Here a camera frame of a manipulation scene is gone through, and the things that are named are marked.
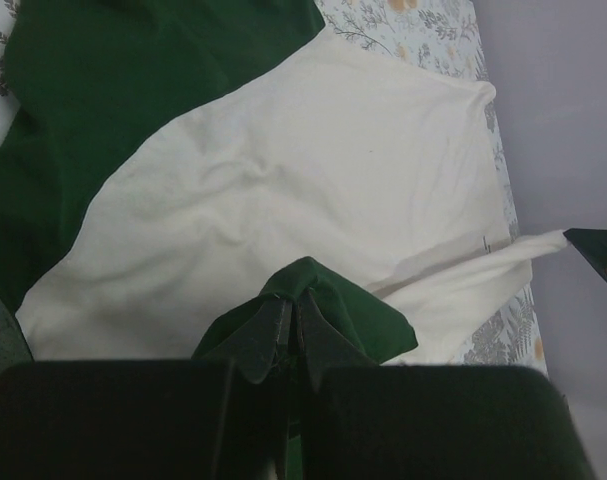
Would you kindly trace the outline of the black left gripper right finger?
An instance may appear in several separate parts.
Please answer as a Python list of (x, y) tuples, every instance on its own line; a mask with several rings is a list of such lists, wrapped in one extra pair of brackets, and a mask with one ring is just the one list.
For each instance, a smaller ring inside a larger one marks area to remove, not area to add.
[(518, 366), (378, 366), (296, 308), (307, 479), (591, 479), (567, 405)]

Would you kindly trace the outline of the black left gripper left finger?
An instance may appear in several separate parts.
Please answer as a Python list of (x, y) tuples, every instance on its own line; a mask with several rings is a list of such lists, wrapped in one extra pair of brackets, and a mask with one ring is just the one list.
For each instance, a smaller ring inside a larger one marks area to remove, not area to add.
[(202, 360), (24, 363), (0, 375), (0, 479), (281, 479), (272, 398), (292, 306), (269, 300)]

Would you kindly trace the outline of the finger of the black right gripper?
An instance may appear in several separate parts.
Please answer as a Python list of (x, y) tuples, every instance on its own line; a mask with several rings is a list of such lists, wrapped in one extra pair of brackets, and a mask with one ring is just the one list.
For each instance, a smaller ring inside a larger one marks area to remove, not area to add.
[(571, 228), (564, 236), (607, 283), (607, 229)]

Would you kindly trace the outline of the white and green t-shirt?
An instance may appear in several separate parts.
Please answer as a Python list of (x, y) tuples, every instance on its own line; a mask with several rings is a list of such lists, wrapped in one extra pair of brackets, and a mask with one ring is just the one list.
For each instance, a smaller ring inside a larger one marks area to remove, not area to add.
[(34, 360), (186, 358), (310, 290), (379, 364), (442, 364), (559, 231), (512, 240), (484, 81), (312, 1), (23, 1), (3, 56), (0, 299)]

